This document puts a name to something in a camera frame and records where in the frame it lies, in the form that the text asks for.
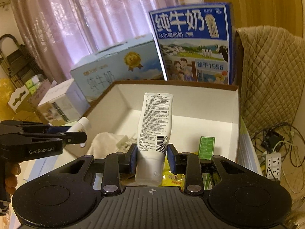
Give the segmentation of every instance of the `white power strip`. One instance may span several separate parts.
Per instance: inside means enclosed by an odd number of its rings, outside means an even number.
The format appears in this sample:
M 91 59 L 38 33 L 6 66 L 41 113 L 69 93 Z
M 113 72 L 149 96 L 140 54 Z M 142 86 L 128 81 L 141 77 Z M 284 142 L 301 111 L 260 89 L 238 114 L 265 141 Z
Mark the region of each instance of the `white power strip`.
M 274 152 L 266 155 L 266 173 L 268 179 L 281 178 L 281 153 Z

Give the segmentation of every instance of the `human hand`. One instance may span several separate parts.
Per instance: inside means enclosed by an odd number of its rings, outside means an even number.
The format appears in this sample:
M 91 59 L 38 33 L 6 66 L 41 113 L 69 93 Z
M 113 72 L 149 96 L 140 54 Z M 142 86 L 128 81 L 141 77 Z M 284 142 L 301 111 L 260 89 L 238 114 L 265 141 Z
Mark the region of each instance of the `human hand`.
M 10 165 L 10 173 L 5 178 L 5 190 L 9 194 L 14 194 L 17 186 L 17 177 L 21 172 L 19 164 L 11 164 Z

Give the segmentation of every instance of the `beige quilted fabric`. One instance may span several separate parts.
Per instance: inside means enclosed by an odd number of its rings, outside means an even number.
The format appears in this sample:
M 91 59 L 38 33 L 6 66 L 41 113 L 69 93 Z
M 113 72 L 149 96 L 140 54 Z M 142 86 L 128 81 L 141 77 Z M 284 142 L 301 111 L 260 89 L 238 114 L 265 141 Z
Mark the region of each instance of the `beige quilted fabric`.
M 286 29 L 237 29 L 244 47 L 241 115 L 250 136 L 283 121 L 292 123 L 305 81 L 305 41 Z

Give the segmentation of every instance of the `black power adapter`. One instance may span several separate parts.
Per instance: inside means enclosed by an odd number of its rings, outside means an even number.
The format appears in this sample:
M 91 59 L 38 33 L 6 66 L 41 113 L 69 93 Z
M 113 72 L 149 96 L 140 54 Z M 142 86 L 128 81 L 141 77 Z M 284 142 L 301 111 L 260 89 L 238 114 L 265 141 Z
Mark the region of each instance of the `black power adapter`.
M 267 132 L 267 134 L 263 138 L 261 146 L 263 148 L 265 148 L 268 153 L 272 153 L 272 150 L 275 147 L 275 145 L 279 141 L 284 140 L 284 139 L 285 138 L 282 135 L 278 134 L 276 131 L 271 129 Z M 278 152 L 280 150 L 280 148 L 282 147 L 282 145 L 283 145 L 283 143 L 279 143 L 277 145 L 277 147 L 275 148 L 275 151 Z

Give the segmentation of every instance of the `finger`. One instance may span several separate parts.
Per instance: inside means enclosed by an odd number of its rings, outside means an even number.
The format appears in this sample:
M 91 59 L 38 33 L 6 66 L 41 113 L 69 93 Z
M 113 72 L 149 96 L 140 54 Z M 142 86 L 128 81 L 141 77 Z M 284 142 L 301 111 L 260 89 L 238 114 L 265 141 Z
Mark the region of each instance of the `finger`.
M 16 188 L 9 188 L 9 187 L 5 187 L 6 192 L 8 192 L 9 194 L 14 194 L 16 191 Z
M 13 188 L 17 186 L 17 177 L 11 175 L 10 177 L 5 178 L 5 185 L 9 188 Z
M 19 164 L 14 164 L 14 165 L 12 166 L 11 173 L 12 173 L 13 175 L 16 175 L 16 176 L 19 175 L 19 174 L 21 173 L 20 165 L 19 165 Z

